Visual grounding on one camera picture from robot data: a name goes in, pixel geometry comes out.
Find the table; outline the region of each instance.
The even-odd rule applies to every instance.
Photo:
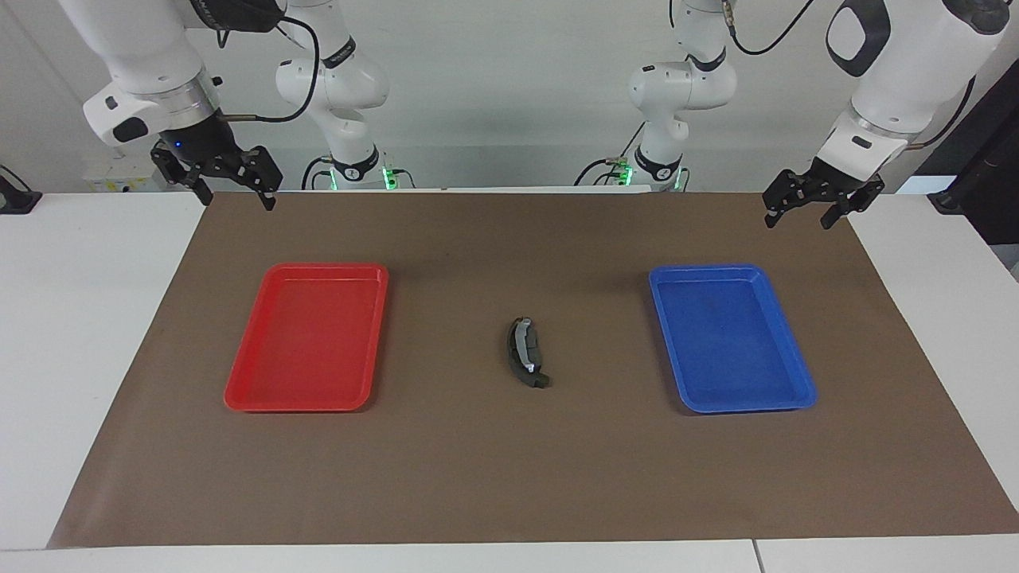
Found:
[[[200,216],[190,194],[50,195],[28,217],[0,219],[0,548],[45,545]],[[1019,284],[965,219],[923,197],[883,196],[851,222],[1016,504]],[[468,571],[482,561],[499,571],[1012,571],[1019,535],[8,551],[0,570]]]

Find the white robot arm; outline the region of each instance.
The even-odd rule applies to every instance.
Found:
[[[256,191],[272,208],[282,174],[265,148],[237,147],[214,83],[170,0],[59,2],[113,80],[84,106],[104,143],[117,146],[159,134],[152,157],[167,180],[194,190],[208,205],[212,192],[201,177],[227,177]],[[277,0],[192,4],[206,23],[229,17],[234,30],[266,32],[282,16]]]
[[[864,211],[897,158],[958,94],[1002,40],[1004,0],[846,0],[827,31],[832,59],[860,79],[849,107],[802,175],[784,170],[764,193],[765,222],[810,202],[834,203],[830,228]]]
[[[644,114],[644,138],[627,158],[631,183],[656,190],[674,186],[690,128],[679,114],[712,109],[736,94],[736,69],[726,60],[729,29],[722,0],[678,0],[673,6],[676,40],[689,57],[634,72],[630,99]]]
[[[381,154],[360,110],[381,106],[389,95],[382,68],[362,51],[343,22],[338,0],[289,0],[286,14],[309,23],[319,38],[322,65],[308,113],[329,145],[334,177],[341,189],[385,187]],[[311,50],[307,31],[291,25],[296,43]],[[284,61],[276,70],[276,88],[286,101],[300,105],[311,85],[314,62]]]

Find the blue tray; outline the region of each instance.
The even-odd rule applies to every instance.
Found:
[[[651,292],[680,397],[702,414],[809,408],[817,390],[767,275],[667,266]]]

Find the black curved handheld tool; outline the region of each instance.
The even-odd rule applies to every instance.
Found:
[[[520,381],[533,388],[545,388],[551,384],[548,376],[541,373],[541,351],[538,349],[538,330],[534,321],[521,317],[514,321],[506,340],[509,354],[509,368]]]

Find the white wall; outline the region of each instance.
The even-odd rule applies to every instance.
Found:
[[[687,117],[691,190],[760,191],[782,168],[809,164],[855,87],[824,49],[840,1],[818,0],[766,56],[733,50],[736,99]],[[641,121],[627,97],[631,72],[682,58],[666,7],[666,0],[347,0],[344,13],[360,49],[392,82],[389,102],[367,113],[391,163],[413,170],[421,186],[485,187],[569,185],[589,161],[619,153]],[[798,8],[780,0],[741,3],[744,44],[769,42]],[[81,190],[78,156],[111,153],[77,109],[108,82],[105,68],[56,0],[0,0],[0,161],[44,191]],[[285,39],[235,34],[221,51],[211,31],[189,35],[210,71],[226,80],[227,112],[289,111],[273,82],[280,60],[301,55]],[[974,103],[1017,55],[1019,25],[981,73]],[[245,147],[267,146],[290,187],[308,160],[326,151],[305,118],[235,132]],[[890,188],[925,156],[889,166]]]

